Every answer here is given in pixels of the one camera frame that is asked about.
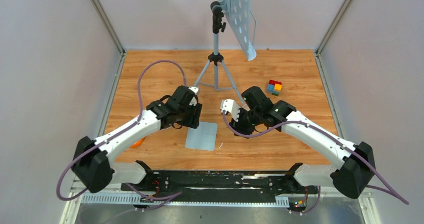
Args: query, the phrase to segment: wooden floor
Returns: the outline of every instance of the wooden floor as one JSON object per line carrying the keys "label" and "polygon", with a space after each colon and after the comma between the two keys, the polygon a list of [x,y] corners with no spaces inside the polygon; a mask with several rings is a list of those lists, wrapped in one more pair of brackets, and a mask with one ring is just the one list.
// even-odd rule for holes
{"label": "wooden floor", "polygon": [[[210,50],[128,52],[106,132],[138,115],[137,79],[147,65],[159,59],[173,60],[183,67],[188,85],[193,85],[210,53]],[[337,133],[310,50],[259,50],[257,58],[250,62],[246,61],[240,50],[223,50],[221,54],[240,93],[251,86],[265,90],[269,79],[280,81],[283,88],[279,97],[269,95],[273,102],[282,99],[318,125]],[[220,87],[230,87],[222,69],[219,78]],[[213,84],[212,65],[202,82]],[[166,94],[171,95],[182,83],[182,75],[177,67],[167,63],[155,65],[141,81],[144,107]],[[225,126],[219,109],[223,99],[238,100],[235,92],[214,91],[206,86],[199,88],[199,102],[203,104],[200,120],[218,123],[214,151],[186,149],[187,128],[171,128],[147,136],[140,147],[129,148],[116,161],[143,160],[156,170],[287,170],[296,162],[310,165],[329,163],[306,144],[277,131],[253,139],[235,137]]]}

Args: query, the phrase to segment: gray floor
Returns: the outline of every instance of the gray floor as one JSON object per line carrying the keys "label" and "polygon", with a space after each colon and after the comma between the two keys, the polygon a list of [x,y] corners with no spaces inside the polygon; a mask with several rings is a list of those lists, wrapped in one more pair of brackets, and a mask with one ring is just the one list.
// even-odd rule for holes
{"label": "gray floor", "polygon": [[[312,206],[315,198],[308,203]],[[82,204],[81,223],[101,224],[131,205]],[[183,207],[165,206],[149,212],[131,211],[108,224],[364,224],[357,200],[348,198],[321,199],[315,210],[303,216],[289,214],[281,208]]]}

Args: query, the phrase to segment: tripod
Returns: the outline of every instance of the tripod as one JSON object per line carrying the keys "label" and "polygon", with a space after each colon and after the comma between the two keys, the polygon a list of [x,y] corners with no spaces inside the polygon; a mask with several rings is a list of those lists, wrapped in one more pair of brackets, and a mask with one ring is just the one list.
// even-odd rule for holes
{"label": "tripod", "polygon": [[[240,95],[239,90],[236,87],[236,84],[234,83],[234,80],[232,79],[230,72],[227,69],[227,66],[224,63],[224,57],[220,54],[219,51],[219,32],[224,32],[226,24],[225,22],[223,22],[223,10],[220,7],[220,3],[218,1],[212,2],[210,4],[210,8],[212,10],[212,31],[213,31],[213,53],[211,55],[209,55],[208,61],[206,63],[206,65],[204,66],[203,70],[201,71],[198,79],[196,80],[196,82],[194,83],[194,86],[198,86],[199,84],[201,85],[205,85],[205,86],[209,86],[209,87],[213,87],[214,90],[216,91],[223,91],[223,90],[230,90],[230,89],[234,89],[235,93],[237,94],[238,98],[240,99],[242,104],[245,104],[242,96]],[[213,85],[210,84],[205,84],[205,83],[200,83],[201,78],[203,77],[203,75],[205,74],[206,70],[208,69],[210,63],[213,62],[215,67],[213,68]],[[224,69],[229,81],[231,82],[232,87],[229,88],[219,88],[218,87],[218,63],[221,63],[222,68]]]}

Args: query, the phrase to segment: stack of colorful blocks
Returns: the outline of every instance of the stack of colorful blocks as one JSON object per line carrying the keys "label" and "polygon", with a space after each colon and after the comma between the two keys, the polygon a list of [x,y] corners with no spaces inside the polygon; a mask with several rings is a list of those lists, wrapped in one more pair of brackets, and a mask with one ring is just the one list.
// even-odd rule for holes
{"label": "stack of colorful blocks", "polygon": [[266,92],[272,95],[278,96],[281,92],[282,84],[275,80],[269,80],[268,87],[266,88]]}

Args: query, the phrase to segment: tripod leg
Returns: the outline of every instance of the tripod leg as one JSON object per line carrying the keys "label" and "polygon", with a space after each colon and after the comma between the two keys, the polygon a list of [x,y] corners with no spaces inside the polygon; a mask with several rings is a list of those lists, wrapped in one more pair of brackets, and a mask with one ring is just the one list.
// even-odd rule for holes
{"label": "tripod leg", "polygon": [[228,71],[228,69],[227,69],[227,66],[226,66],[226,65],[225,65],[225,63],[224,63],[224,60],[221,62],[221,65],[222,65],[222,67],[223,67],[223,69],[224,69],[224,71],[225,71],[225,73],[226,73],[226,75],[227,75],[227,77],[228,77],[229,81],[231,82],[231,85],[233,86],[232,88],[234,89],[235,93],[237,94],[238,98],[240,99],[241,104],[243,104],[243,105],[244,105],[244,104],[245,104],[245,102],[244,102],[244,100],[243,100],[242,96],[240,95],[240,92],[239,92],[239,90],[237,89],[236,84],[234,83],[234,80],[232,79],[232,77],[231,77],[231,75],[230,75],[230,72],[229,72],[229,71]]}
{"label": "tripod leg", "polygon": [[215,89],[215,90],[217,90],[218,89],[218,72],[219,72],[219,69],[218,69],[218,64],[217,65],[214,65],[213,66],[213,88]]}
{"label": "tripod leg", "polygon": [[201,73],[200,73],[200,75],[199,75],[199,77],[198,77],[198,79],[196,80],[196,82],[194,83],[194,86],[195,87],[197,87],[198,86],[198,84],[199,84],[199,82],[200,82],[200,80],[201,80],[201,78],[203,77],[203,75],[205,74],[205,72],[206,72],[206,70],[208,69],[208,67],[209,67],[209,64],[210,64],[211,62],[208,60],[207,61],[207,63],[206,63],[206,65],[204,66],[204,68],[203,68],[203,70],[201,71]]}

